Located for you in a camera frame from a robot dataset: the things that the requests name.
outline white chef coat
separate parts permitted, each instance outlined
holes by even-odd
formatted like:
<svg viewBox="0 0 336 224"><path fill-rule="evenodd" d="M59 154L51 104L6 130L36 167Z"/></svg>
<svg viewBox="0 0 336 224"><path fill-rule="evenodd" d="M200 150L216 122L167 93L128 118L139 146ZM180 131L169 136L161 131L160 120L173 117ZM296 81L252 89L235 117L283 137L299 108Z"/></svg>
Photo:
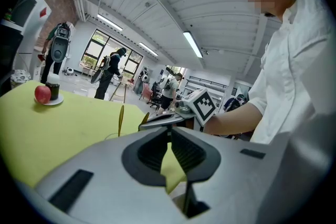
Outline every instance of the white chef coat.
<svg viewBox="0 0 336 224"><path fill-rule="evenodd" d="M251 142L268 144L280 132L291 132L314 116L300 76L323 50L335 31L324 0L297 0L283 15L261 59L261 72L249 91L263 115Z"/></svg>

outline ceiling light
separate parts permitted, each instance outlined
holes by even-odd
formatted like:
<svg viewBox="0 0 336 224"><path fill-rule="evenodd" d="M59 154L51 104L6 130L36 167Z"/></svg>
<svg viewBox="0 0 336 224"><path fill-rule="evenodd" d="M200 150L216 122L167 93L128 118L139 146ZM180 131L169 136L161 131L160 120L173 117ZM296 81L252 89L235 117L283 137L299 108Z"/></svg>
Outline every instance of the ceiling light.
<svg viewBox="0 0 336 224"><path fill-rule="evenodd" d="M98 14L97 17L104 20L108 24L112 25L114 28L118 29L119 31L122 31L122 28L119 25L116 25L115 23L111 22L110 20L106 19L105 17L101 16L100 14Z"/></svg>
<svg viewBox="0 0 336 224"><path fill-rule="evenodd" d="M144 47L146 50L154 54L155 56L158 56L154 51L152 51L149 47L147 47L144 43L140 42L139 43L142 47Z"/></svg>
<svg viewBox="0 0 336 224"><path fill-rule="evenodd" d="M201 51L199 50L198 45L196 44L193 36L191 35L191 32L185 31L185 32L183 32L183 34L184 34L185 38L188 40L190 46L193 48L197 57L203 58L203 55L202 55Z"/></svg>

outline yellow cloth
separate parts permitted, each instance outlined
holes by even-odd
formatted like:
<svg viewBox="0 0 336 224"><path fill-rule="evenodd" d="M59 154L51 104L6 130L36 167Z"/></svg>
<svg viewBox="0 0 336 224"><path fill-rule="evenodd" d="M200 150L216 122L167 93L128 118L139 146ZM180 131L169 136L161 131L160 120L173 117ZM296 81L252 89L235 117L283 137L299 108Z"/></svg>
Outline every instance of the yellow cloth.
<svg viewBox="0 0 336 224"><path fill-rule="evenodd" d="M1 155L12 176L32 187L86 147L117 133L122 106L65 91L60 91L62 104L45 106L34 100L38 85L29 81L0 98ZM121 133L137 132L143 117L137 106L125 104ZM170 146L162 174L168 176L168 192L185 177Z"/></svg>

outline person in black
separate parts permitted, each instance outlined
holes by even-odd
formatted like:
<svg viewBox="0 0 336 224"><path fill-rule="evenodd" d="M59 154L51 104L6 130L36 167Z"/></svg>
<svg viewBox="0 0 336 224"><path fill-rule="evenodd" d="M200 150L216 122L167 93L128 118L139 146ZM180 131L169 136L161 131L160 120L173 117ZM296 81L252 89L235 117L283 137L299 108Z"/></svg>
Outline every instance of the person in black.
<svg viewBox="0 0 336 224"><path fill-rule="evenodd" d="M70 28L69 28L67 23L58 24L53 30L51 30L51 32L49 33L46 41L44 42L43 49L42 49L42 54L45 54L49 44L53 43L54 38L55 38L55 32L56 32L58 26L62 25L62 24L64 25L64 27L68 28L69 31L70 31ZM42 77L41 77L41 83L43 83L43 84L46 84L48 74L49 74L49 71L50 71L50 67L54 62L54 60L51 57L51 47L52 47L52 45L49 48L49 52L48 52L48 55L47 55L47 58L46 58L46 65L44 67L43 74L42 74ZM59 70L61 68L61 65L62 65L62 62L55 62L54 63L54 74L59 74Z"/></svg>
<svg viewBox="0 0 336 224"><path fill-rule="evenodd" d="M110 85L110 81L114 74L120 76L120 72L118 70L118 63L120 58L124 56L126 53L125 48L121 48L116 52L110 54L110 67L107 70L104 70L103 75L100 78L99 87L96 90L96 95L94 98L104 100L105 93L107 88Z"/></svg>

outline black slot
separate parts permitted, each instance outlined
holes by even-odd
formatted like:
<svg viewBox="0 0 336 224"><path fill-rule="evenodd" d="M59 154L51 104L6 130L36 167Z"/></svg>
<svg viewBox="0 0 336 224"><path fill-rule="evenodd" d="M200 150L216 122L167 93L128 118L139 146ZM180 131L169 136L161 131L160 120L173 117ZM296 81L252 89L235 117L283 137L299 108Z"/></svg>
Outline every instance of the black slot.
<svg viewBox="0 0 336 224"><path fill-rule="evenodd" d="M266 155L266 153L259 152L259 151L248 150L247 148L241 150L240 153L243 153L247 156L251 156L251 157L257 158L257 159L263 159Z"/></svg>
<svg viewBox="0 0 336 224"><path fill-rule="evenodd" d="M49 202L59 210L67 213L77 200L85 186L92 178L93 173L85 170L77 170L63 186L49 199Z"/></svg>

